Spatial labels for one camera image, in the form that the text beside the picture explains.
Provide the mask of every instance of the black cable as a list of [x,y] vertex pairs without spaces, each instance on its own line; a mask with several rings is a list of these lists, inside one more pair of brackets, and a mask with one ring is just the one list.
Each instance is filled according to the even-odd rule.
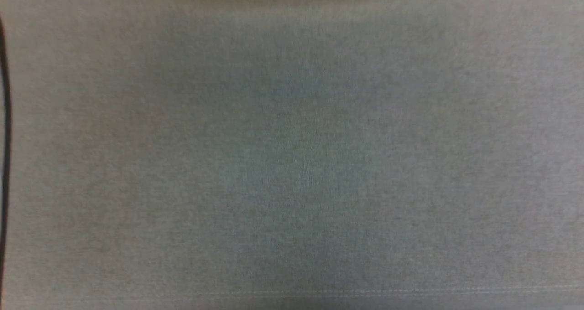
[[0,69],[2,70],[2,89],[4,91],[4,163],[2,165],[2,225],[0,226],[0,308],[2,308],[2,287],[4,282],[4,257],[6,235],[8,233],[8,185],[10,183],[10,149],[12,145],[12,94],[8,78],[8,56],[6,38],[0,17]]

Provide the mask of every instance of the gray fabric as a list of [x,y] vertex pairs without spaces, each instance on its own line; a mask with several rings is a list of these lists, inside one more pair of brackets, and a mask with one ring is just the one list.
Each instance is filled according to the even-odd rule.
[[7,310],[584,304],[582,0],[0,0]]

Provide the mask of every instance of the gray cloth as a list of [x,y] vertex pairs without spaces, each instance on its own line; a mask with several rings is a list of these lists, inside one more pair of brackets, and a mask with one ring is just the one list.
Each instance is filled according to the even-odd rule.
[[6,310],[584,304],[582,0],[0,0]]

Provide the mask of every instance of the fabric surface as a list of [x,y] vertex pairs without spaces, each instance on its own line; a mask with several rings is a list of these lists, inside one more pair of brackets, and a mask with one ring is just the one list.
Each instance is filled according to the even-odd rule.
[[6,310],[584,304],[583,0],[0,0]]

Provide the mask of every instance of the dark cord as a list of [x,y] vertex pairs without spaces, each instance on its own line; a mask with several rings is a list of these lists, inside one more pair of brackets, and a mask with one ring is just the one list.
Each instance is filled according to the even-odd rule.
[[8,79],[8,56],[6,38],[0,17],[0,67],[2,70],[2,89],[4,91],[4,163],[2,165],[2,225],[0,227],[0,308],[2,308],[2,287],[4,282],[4,257],[6,254],[6,235],[8,233],[8,185],[10,183],[10,146],[12,144],[12,100]]

